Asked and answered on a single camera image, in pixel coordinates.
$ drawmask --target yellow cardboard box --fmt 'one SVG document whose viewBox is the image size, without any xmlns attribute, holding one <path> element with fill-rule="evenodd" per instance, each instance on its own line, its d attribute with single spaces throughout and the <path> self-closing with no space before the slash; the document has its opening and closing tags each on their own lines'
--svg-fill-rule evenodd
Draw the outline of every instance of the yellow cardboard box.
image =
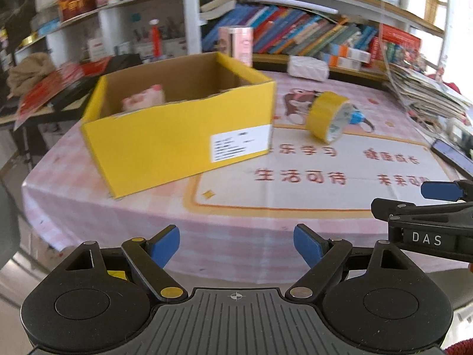
<svg viewBox="0 0 473 355">
<path fill-rule="evenodd" d="M 167 104 L 120 113 L 122 99 L 153 84 Z M 110 192 L 122 197 L 266 154 L 275 90 L 221 53 L 163 60 L 102 77 L 81 129 Z"/>
</svg>

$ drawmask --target stack of papers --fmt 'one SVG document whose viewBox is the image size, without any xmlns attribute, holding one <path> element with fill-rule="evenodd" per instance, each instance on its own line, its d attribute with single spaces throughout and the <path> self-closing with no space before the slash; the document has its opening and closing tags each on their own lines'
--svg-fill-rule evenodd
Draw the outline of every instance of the stack of papers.
<svg viewBox="0 0 473 355">
<path fill-rule="evenodd" d="M 389 67 L 392 79 L 387 87 L 405 107 L 427 121 L 436 122 L 439 116 L 465 120 L 465 113 L 473 106 L 472 100 L 414 70 L 394 64 Z"/>
</svg>

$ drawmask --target tablecloth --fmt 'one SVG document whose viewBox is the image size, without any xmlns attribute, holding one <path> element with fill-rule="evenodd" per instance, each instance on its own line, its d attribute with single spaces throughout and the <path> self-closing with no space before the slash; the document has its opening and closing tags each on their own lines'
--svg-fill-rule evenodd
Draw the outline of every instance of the tablecloth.
<svg viewBox="0 0 473 355">
<path fill-rule="evenodd" d="M 297 223 L 325 238 L 339 236 L 355 246 L 373 246 L 387 237 L 387 224 L 371 217 L 368 199 L 387 194 L 417 201 L 423 180 L 457 178 L 432 157 L 389 93 L 334 80 L 319 83 L 266 74 L 278 82 L 270 154 L 115 200 L 76 124 L 23 184 L 25 213 L 33 228 L 61 250 L 87 240 L 103 248 L 120 246 L 176 224 L 181 245 L 167 269 L 229 281 L 291 283 L 307 271 L 292 244 Z M 369 123 L 349 126 L 338 142 L 321 145 L 304 130 L 304 114 L 294 111 L 291 101 L 294 95 L 299 101 L 304 94 L 310 99 L 314 91 L 346 96 Z M 359 147 L 357 164 L 347 159 L 352 144 Z M 313 193 L 319 194 L 320 207 L 311 202 Z M 466 266 L 410 256 L 427 272 Z"/>
</svg>

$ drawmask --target smartphone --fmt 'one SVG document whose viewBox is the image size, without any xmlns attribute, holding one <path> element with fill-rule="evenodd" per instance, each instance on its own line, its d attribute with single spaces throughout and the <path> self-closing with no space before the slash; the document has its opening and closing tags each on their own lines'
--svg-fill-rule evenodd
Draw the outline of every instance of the smartphone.
<svg viewBox="0 0 473 355">
<path fill-rule="evenodd" d="M 473 161 L 465 154 L 440 139 L 435 140 L 430 149 L 465 178 L 473 180 Z"/>
</svg>

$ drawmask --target packing tape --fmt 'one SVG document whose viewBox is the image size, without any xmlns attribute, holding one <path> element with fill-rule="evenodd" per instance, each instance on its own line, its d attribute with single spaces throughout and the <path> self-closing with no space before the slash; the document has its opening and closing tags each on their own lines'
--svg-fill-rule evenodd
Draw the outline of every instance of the packing tape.
<svg viewBox="0 0 473 355">
<path fill-rule="evenodd" d="M 350 123 L 353 105 L 343 96 L 324 92 L 315 99 L 307 116 L 306 128 L 330 144 L 337 140 Z"/>
</svg>

